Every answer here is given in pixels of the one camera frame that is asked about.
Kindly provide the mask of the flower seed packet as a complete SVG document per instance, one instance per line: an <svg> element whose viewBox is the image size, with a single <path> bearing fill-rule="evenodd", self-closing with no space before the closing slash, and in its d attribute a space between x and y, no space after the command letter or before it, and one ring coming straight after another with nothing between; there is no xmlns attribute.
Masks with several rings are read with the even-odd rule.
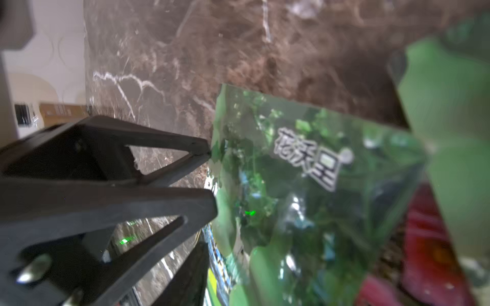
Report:
<svg viewBox="0 0 490 306"><path fill-rule="evenodd" d="M450 224L420 185L354 303L489 305L489 234Z"/></svg>

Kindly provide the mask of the brown bottle black cap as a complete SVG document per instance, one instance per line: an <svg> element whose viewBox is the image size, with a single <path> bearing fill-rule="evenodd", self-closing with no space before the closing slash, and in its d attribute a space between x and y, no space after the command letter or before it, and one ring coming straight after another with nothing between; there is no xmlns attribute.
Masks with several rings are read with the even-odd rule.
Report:
<svg viewBox="0 0 490 306"><path fill-rule="evenodd" d="M89 117L85 105L63 103L27 103L14 104L15 116L19 127L50 127Z"/></svg>

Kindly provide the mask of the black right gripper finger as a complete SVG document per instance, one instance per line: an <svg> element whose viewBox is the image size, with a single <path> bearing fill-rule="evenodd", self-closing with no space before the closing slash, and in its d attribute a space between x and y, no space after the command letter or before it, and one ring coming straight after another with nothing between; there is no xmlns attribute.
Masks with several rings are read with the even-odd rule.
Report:
<svg viewBox="0 0 490 306"><path fill-rule="evenodd" d="M1 304L116 305L218 213L207 140L107 116L1 148Z"/></svg>

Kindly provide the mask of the green seed packet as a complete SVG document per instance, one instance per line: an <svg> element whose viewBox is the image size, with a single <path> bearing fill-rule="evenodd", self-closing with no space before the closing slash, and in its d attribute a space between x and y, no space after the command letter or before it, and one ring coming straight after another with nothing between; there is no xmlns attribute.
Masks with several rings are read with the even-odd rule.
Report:
<svg viewBox="0 0 490 306"><path fill-rule="evenodd" d="M211 152L228 305L353 305L427 160L407 131L228 84Z"/></svg>
<svg viewBox="0 0 490 306"><path fill-rule="evenodd" d="M409 125L460 262L489 268L489 12L390 58Z"/></svg>

